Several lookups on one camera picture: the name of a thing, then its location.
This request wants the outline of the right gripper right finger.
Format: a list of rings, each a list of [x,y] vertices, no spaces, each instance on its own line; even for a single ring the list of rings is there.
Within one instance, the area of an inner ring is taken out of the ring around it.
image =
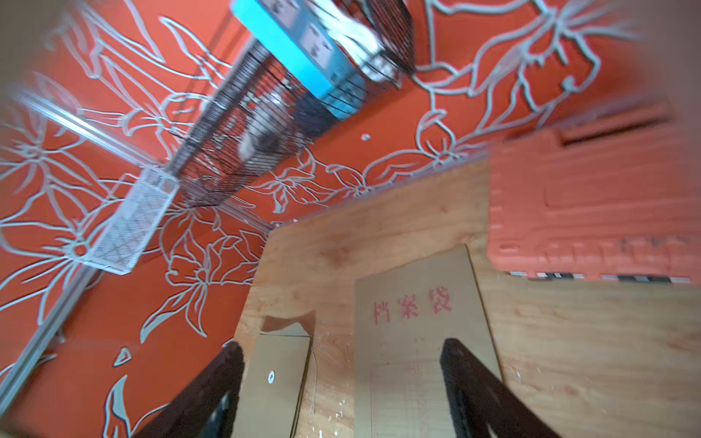
[[[444,341],[440,365],[457,437],[560,437],[459,339]]]

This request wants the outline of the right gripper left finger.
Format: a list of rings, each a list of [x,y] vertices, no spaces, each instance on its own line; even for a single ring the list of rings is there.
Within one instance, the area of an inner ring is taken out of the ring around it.
[[[232,435],[245,370],[237,342],[222,348],[182,392],[137,437],[229,437]]]

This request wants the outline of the kraft file bag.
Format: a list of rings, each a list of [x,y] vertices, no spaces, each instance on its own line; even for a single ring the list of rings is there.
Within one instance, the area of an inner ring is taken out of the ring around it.
[[[455,436],[440,366],[448,338],[500,376],[466,246],[357,280],[355,436]]]
[[[234,437],[295,435],[315,326],[314,310],[289,319],[264,317],[245,352]]]

